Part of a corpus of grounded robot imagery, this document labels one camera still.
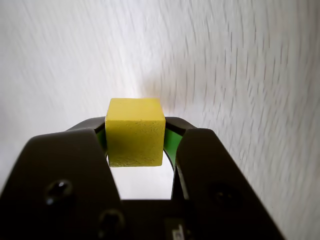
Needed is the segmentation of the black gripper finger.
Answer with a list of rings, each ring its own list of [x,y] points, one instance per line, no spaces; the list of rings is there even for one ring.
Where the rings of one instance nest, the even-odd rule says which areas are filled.
[[[31,138],[0,197],[3,240],[123,240],[103,117]]]
[[[179,117],[166,129],[181,136],[175,165],[191,204],[196,240],[282,240],[284,237],[215,132]]]

